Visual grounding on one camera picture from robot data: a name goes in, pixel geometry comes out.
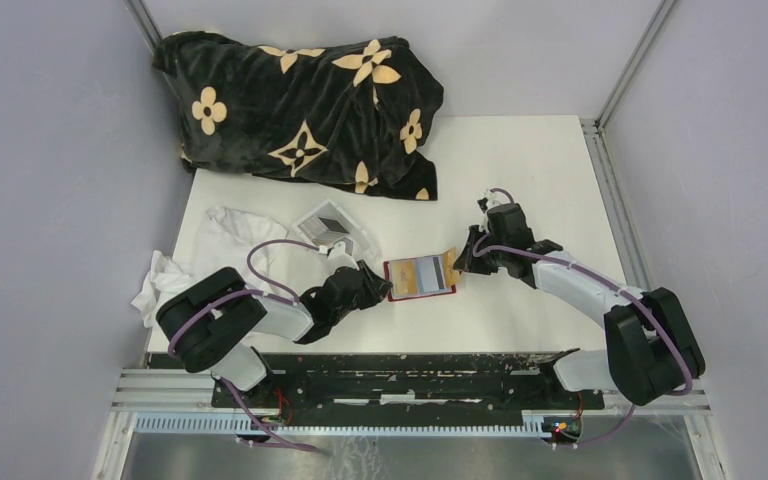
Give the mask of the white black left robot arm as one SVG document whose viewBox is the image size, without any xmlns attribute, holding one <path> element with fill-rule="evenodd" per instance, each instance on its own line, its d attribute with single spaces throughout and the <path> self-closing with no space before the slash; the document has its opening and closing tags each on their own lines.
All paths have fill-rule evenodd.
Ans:
<svg viewBox="0 0 768 480">
<path fill-rule="evenodd" d="M 167 354 L 186 372 L 207 371 L 228 380 L 240 398 L 259 407 L 272 399 L 275 382 L 244 337 L 254 332 L 311 344 L 348 314 L 380 304 L 391 288 L 361 261 L 337 268 L 294 301 L 253 289 L 236 269 L 224 267 L 165 302 L 156 322 L 168 340 Z"/>
</svg>

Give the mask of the red leather card holder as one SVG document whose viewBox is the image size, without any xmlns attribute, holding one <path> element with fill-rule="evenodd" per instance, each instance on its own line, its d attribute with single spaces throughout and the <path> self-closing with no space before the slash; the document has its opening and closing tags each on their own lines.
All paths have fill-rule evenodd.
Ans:
<svg viewBox="0 0 768 480">
<path fill-rule="evenodd" d="M 451 251 L 385 261 L 385 278 L 392 284 L 387 299 L 399 302 L 455 294 L 460 272 L 453 265 Z"/>
</svg>

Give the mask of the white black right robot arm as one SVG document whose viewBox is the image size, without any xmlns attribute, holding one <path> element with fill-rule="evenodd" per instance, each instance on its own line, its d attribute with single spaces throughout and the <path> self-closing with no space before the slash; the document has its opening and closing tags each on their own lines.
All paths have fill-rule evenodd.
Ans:
<svg viewBox="0 0 768 480">
<path fill-rule="evenodd" d="M 578 261 L 560 244 L 537 240 L 521 206 L 481 200 L 484 219 L 469 228 L 455 262 L 464 273 L 501 270 L 552 295 L 600 327 L 602 350 L 574 350 L 550 361 L 540 400 L 562 408 L 585 390 L 614 391 L 636 406 L 690 393 L 705 359 L 678 296 L 622 284 Z"/>
</svg>

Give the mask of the white striped credit card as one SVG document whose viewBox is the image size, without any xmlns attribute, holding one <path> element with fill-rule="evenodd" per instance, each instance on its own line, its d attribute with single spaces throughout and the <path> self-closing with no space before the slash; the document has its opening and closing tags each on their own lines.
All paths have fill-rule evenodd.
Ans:
<svg viewBox="0 0 768 480">
<path fill-rule="evenodd" d="M 444 291 L 442 257 L 440 255 L 421 257 L 416 261 L 420 292 L 431 294 Z"/>
</svg>

